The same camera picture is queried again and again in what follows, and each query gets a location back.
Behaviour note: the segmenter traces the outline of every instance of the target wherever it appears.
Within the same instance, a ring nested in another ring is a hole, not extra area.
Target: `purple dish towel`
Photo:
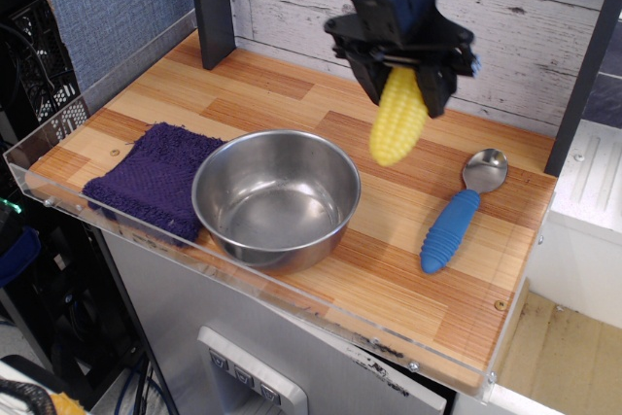
[[[157,123],[127,157],[83,194],[189,241],[201,228],[192,208],[192,181],[205,158],[225,141]]]

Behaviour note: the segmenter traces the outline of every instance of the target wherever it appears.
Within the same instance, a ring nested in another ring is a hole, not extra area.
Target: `silver spoon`
[[[466,190],[457,193],[440,213],[421,247],[421,268],[432,274],[444,267],[463,241],[479,207],[479,194],[498,189],[507,177],[507,158],[499,150],[483,150],[463,171]]]

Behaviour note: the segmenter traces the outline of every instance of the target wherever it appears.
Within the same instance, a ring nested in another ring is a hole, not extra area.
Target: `floor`
[[[0,358],[7,355],[21,355],[36,364],[41,364],[19,329],[7,324],[0,324]],[[111,415],[116,413],[115,410],[129,374],[130,370],[126,370],[121,374],[103,398],[99,400],[90,411],[92,415]],[[130,415],[133,413],[137,383],[138,378],[134,376],[125,390],[119,411],[120,415]],[[154,385],[150,385],[147,395],[147,411],[145,413],[146,415],[168,414],[166,405],[161,396],[157,393],[157,389],[155,389]]]
[[[567,415],[622,406],[622,329],[529,293],[499,384]]]

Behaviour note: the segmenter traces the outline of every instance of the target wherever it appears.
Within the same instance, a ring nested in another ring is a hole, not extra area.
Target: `button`
[[[229,370],[229,363],[226,361],[226,358],[221,355],[218,355],[212,349],[210,349],[210,358],[212,359],[212,362],[218,368],[223,369],[225,371]]]
[[[237,366],[235,366],[234,368],[235,368],[235,376],[237,377],[239,382],[241,382],[242,384],[245,384],[249,388],[252,388],[255,386],[255,381],[253,381],[253,376],[251,376],[249,373],[247,373],[243,369],[238,368]]]
[[[269,401],[271,401],[275,405],[281,405],[281,396],[279,396],[279,393],[277,393],[272,388],[266,386],[263,383],[261,383],[261,395],[267,398]]]

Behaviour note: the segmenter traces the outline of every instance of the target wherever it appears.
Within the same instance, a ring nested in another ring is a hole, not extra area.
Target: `stainless steel bowl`
[[[192,205],[234,259],[276,273],[305,269],[337,246],[361,196],[356,165],[302,131],[249,133],[211,153]]]

